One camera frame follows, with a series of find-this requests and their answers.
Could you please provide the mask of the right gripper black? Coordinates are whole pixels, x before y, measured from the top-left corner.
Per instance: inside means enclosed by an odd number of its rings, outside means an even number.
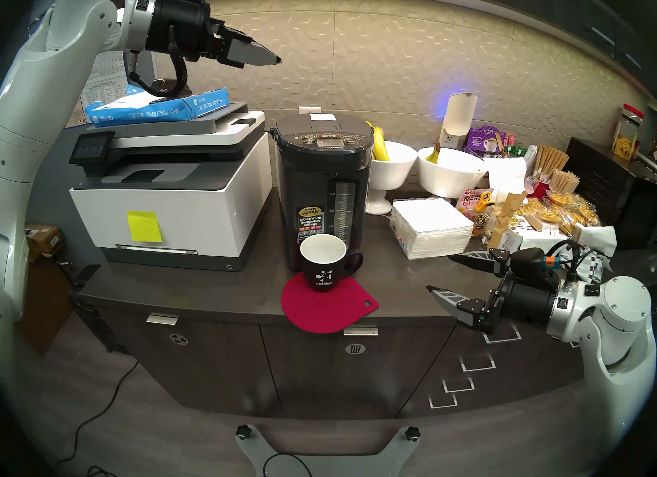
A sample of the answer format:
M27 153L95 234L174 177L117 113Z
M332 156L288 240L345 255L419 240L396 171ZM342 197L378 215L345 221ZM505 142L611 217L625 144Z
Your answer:
M432 285L426 290L450 316L472 330L491 335L501 319L547 328L560 277L553 271L542 271L537 279L524 279L508 271L510 257L511 253L498 248L448 256L469 269L502 277L487 301Z

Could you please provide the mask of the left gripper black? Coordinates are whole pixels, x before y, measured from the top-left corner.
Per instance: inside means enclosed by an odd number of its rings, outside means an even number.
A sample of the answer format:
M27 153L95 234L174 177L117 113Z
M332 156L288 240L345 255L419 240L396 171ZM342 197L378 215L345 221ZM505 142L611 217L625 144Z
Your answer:
M168 53L169 29L184 60L201 57L243 69L245 65L269 66L282 59L252 37L210 17L204 0L156 0L147 34L147 51Z

